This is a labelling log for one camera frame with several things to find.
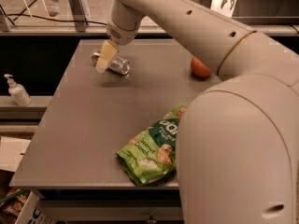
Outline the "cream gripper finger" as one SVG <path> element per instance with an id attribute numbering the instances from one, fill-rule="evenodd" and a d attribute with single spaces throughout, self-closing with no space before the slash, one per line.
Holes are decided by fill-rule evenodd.
<path id="1" fill-rule="evenodd" d="M 118 53 L 118 45 L 112 40 L 105 40 L 100 50 L 100 56 L 96 62 L 96 71 L 100 74 L 104 74 Z"/>

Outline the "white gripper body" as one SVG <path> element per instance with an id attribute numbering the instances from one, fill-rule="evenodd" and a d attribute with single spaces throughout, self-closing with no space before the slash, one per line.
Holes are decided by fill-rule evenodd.
<path id="1" fill-rule="evenodd" d="M 109 20 L 107 22 L 107 35 L 114 43 L 125 46 L 135 39 L 137 30 L 124 30 L 115 24 L 113 20 Z"/>

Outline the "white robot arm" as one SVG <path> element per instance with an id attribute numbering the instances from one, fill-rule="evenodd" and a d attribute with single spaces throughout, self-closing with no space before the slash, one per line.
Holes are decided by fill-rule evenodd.
<path id="1" fill-rule="evenodd" d="M 108 37 L 129 44 L 144 17 L 221 79 L 178 127 L 185 224 L 296 224 L 297 54 L 191 0 L 114 0 Z"/>

